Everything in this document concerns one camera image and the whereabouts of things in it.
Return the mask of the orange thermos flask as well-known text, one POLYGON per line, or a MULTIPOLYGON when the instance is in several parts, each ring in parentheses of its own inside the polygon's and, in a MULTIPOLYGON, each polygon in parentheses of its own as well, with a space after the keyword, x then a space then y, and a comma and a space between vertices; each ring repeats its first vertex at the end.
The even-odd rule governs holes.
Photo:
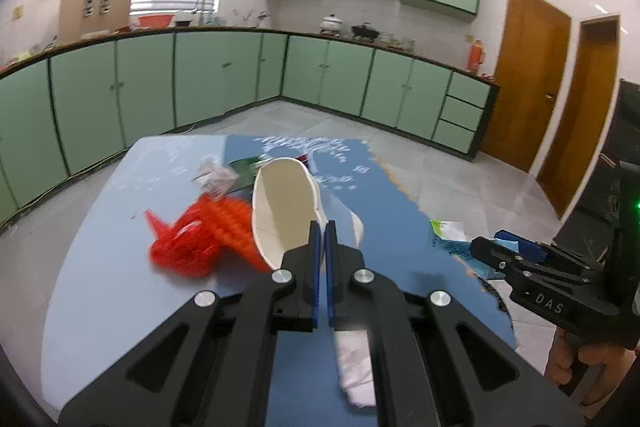
POLYGON ((476 39, 470 46, 468 60, 466 61, 466 69, 472 72, 473 75, 477 75, 480 70, 480 66, 485 61, 485 49, 484 44, 480 39, 476 39))

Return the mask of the black glass cabinet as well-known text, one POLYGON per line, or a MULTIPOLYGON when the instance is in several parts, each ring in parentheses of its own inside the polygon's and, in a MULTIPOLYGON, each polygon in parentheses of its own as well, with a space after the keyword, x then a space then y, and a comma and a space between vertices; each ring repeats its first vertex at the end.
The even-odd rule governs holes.
POLYGON ((611 251, 620 221, 621 161, 639 164, 639 86, 620 82, 615 112, 596 167, 574 210, 554 238, 556 246, 603 260, 611 251))

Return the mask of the blue tree-print tablecloth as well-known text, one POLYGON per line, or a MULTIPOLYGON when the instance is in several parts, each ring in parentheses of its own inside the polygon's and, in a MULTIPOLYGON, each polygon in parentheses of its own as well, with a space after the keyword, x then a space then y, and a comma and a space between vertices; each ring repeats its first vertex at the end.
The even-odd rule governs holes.
POLYGON ((406 291, 451 291, 506 343, 511 317, 485 284, 439 246, 431 223, 357 140, 284 136, 152 136, 126 154, 63 262, 41 351, 43 398, 64 405, 199 291, 230 296, 262 273, 259 256, 222 248, 201 215, 206 162, 307 155, 338 237, 406 291))

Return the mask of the green lower kitchen cabinets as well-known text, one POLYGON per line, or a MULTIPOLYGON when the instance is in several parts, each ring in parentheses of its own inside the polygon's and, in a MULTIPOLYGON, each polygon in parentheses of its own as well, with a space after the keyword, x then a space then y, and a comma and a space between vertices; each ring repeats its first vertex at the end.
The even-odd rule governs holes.
POLYGON ((427 58, 300 32, 162 29, 59 46, 1 74, 1 219, 146 136, 280 99, 471 159, 497 95, 427 58))

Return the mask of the light blue snack wrapper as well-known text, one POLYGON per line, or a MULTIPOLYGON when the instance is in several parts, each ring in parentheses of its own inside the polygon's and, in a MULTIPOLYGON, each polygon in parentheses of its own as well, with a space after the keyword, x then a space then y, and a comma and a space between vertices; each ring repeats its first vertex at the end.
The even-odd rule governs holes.
POLYGON ((471 255, 471 242, 464 233, 464 225, 458 221, 431 220, 435 234, 434 245, 463 262, 472 272, 485 281, 503 280, 504 275, 485 265, 471 255))

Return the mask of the green silver snack wrapper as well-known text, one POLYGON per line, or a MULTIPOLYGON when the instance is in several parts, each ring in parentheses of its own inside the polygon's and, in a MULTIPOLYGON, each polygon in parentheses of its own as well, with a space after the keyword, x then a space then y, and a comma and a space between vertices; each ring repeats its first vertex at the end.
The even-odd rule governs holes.
POLYGON ((259 156, 240 158, 231 161, 228 167, 236 174, 230 193, 245 190, 254 186, 255 179, 264 160, 259 156))

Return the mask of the black wok pan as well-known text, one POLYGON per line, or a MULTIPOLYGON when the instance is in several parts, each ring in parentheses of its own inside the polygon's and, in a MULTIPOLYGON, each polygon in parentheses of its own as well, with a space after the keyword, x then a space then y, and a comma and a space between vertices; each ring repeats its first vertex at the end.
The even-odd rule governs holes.
POLYGON ((352 38, 357 41, 375 42, 380 33, 372 28, 368 23, 352 25, 352 38))

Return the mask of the blue white paper cup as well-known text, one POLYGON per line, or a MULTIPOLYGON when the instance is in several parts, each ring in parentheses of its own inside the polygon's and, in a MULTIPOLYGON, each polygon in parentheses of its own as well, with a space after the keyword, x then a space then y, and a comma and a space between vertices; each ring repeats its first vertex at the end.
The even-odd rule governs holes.
POLYGON ((281 268, 287 251, 305 245, 311 222, 336 225, 338 239, 356 248, 364 225, 298 159, 268 160, 257 171, 252 197, 252 230, 259 254, 270 269, 281 268))

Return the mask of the brown wooden door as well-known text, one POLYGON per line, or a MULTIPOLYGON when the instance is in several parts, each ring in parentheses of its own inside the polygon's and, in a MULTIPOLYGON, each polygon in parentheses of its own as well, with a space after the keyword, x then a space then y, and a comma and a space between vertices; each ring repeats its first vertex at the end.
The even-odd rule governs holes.
POLYGON ((527 172, 559 93, 572 20, 544 0, 508 0, 482 151, 527 172))
POLYGON ((561 217, 578 192, 596 153, 616 83, 620 18, 609 15, 580 24, 570 90, 544 165, 537 176, 561 217))

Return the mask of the red plastic basin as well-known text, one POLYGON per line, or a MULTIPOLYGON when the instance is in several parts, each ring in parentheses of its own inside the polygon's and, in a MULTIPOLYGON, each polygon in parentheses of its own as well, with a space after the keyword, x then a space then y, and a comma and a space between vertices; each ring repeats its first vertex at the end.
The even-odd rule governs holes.
POLYGON ((168 28, 174 20, 174 14, 145 14, 138 16, 138 24, 143 28, 168 28))

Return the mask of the brown cardboard box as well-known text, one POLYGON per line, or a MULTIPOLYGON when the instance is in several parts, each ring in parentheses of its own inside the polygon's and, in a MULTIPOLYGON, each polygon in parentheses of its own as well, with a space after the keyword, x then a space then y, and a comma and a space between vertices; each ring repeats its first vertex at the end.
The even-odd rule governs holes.
POLYGON ((58 44, 106 35, 130 25, 131 0, 60 0, 58 44))

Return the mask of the orange foam fruit net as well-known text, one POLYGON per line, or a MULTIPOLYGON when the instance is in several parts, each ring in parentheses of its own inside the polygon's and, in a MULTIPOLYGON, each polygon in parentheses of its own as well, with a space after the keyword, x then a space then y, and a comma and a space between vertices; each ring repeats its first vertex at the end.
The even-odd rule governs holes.
POLYGON ((204 227, 225 251, 231 251, 259 272, 270 266, 258 251, 252 229, 252 208, 244 200, 202 194, 194 207, 204 227))

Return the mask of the white tissue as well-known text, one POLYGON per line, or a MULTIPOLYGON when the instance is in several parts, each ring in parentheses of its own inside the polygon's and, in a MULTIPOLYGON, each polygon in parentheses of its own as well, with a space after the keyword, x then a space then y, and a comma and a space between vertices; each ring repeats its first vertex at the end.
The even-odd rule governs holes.
POLYGON ((366 331, 334 333, 340 386, 354 407, 375 407, 372 363, 366 331))

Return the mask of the red plastic bag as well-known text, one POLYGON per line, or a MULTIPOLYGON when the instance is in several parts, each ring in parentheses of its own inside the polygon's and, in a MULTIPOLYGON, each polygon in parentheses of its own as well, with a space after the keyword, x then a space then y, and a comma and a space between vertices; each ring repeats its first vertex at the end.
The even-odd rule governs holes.
POLYGON ((174 223, 160 219, 152 210, 144 217, 154 234, 149 259, 157 268, 182 277, 208 277, 222 248, 206 230, 194 205, 174 223))

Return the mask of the white cooking pot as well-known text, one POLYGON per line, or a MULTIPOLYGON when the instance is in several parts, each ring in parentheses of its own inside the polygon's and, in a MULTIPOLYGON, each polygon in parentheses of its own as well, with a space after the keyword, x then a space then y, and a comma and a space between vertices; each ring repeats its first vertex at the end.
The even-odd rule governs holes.
POLYGON ((320 24, 320 34, 339 37, 342 33, 343 21, 335 14, 323 17, 320 24))

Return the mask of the white paper scrap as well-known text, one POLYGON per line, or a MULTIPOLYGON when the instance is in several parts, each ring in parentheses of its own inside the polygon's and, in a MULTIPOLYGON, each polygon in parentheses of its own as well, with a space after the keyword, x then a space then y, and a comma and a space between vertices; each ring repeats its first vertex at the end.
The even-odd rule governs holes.
POLYGON ((220 199, 231 191, 239 177, 233 168, 221 165, 216 157, 205 156, 196 169, 192 182, 202 193, 213 199, 220 199))

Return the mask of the steel kitchen faucet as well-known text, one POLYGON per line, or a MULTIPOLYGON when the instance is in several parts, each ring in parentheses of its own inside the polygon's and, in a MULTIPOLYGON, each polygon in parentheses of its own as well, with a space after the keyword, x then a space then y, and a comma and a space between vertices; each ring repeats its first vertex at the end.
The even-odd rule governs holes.
POLYGON ((193 14, 198 17, 198 26, 204 25, 205 20, 206 0, 196 0, 193 14))

